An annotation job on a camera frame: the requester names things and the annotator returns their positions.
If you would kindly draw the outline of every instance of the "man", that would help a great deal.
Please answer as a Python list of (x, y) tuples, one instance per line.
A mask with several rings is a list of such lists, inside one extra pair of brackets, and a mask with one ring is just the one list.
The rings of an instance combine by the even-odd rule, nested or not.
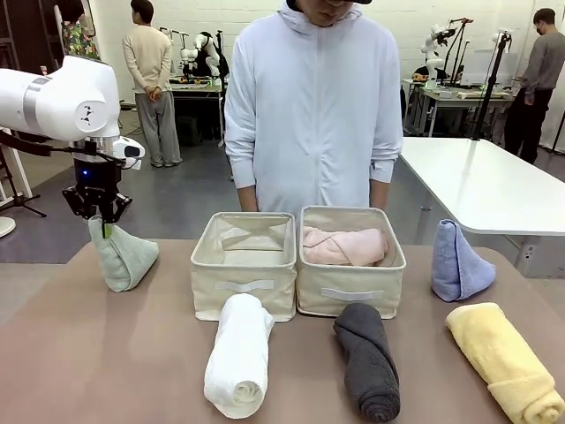
[(392, 34), (351, 2), (285, 0), (252, 23), (226, 102), (242, 209), (385, 208), (403, 142), (399, 87)]
[(508, 112), (504, 129), (505, 148), (527, 163), (538, 158), (541, 127), (549, 101), (565, 63), (565, 35), (555, 27), (555, 12), (541, 9), (533, 18), (541, 35), (533, 45), (530, 64), (522, 78), (522, 89)]
[(125, 62), (135, 83), (135, 103), (139, 123), (155, 168), (182, 163), (175, 126), (175, 105), (170, 92), (171, 43), (161, 31), (151, 27), (153, 5), (148, 0), (132, 0), (136, 27), (125, 36)]

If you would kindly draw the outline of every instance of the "brick wall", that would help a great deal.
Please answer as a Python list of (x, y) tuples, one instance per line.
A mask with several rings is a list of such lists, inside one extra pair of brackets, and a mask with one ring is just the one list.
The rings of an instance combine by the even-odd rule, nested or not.
[[(170, 27), (192, 36), (201, 31), (215, 34), (224, 32), (226, 56), (230, 61), (231, 49), (239, 32), (255, 19), (273, 13), (282, 0), (154, 0), (154, 26)], [(117, 74), (121, 96), (131, 102), (132, 79), (125, 67), (121, 39), (132, 27), (131, 9), (127, 0), (90, 0), (97, 29), (97, 41), (102, 59), (111, 64)], [(400, 49), (403, 77), (424, 63), (420, 46), (435, 24), (445, 25), (449, 19), (470, 18), (475, 23), (468, 26), (466, 39), (471, 39), (471, 49), (493, 46), (492, 36), (499, 27), (511, 27), (515, 34), (513, 51), (528, 50), (522, 60), (527, 60), (529, 48), (535, 40), (532, 32), (531, 12), (538, 7), (554, 7), (562, 13), (565, 0), (402, 0), (384, 2), (377, 0), (363, 6), (366, 16), (389, 28)], [(180, 40), (175, 39), (174, 64), (179, 65)]]

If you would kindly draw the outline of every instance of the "folded towel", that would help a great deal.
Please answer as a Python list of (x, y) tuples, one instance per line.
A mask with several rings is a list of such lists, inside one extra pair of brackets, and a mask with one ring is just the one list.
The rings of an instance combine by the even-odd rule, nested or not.
[(398, 373), (379, 312), (353, 303), (335, 320), (334, 331), (347, 359), (345, 387), (358, 411), (373, 422), (396, 418)]
[(204, 396), (226, 417), (250, 417), (263, 403), (274, 324), (260, 300), (249, 294), (232, 296), (223, 307), (204, 376)]
[(495, 278), (496, 267), (473, 251), (459, 225), (441, 221), (433, 245), (435, 294), (446, 302), (468, 299), (490, 287)]
[(551, 424), (565, 410), (555, 381), (498, 305), (459, 307), (446, 323), (514, 424)]
[(111, 225), (111, 235), (104, 238), (102, 219), (98, 216), (88, 220), (88, 229), (106, 284), (113, 292), (134, 289), (159, 256), (159, 245), (133, 237), (117, 225)]
[(388, 253), (387, 238), (382, 231), (325, 232), (304, 228), (306, 261), (323, 265), (371, 267)]

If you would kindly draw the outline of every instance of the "beige sweater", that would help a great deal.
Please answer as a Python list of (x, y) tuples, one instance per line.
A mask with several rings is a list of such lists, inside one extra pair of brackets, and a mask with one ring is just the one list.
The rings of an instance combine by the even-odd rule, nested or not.
[(167, 35), (151, 26), (136, 26), (124, 37), (122, 46), (136, 93), (144, 93), (145, 87), (170, 90), (172, 47)]

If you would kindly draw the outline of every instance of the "yellow rolled towel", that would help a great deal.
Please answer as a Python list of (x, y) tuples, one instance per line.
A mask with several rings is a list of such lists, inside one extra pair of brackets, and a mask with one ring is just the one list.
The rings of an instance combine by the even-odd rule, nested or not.
[(549, 374), (495, 303), (459, 307), (446, 319), (454, 339), (515, 424), (552, 424), (565, 410)]

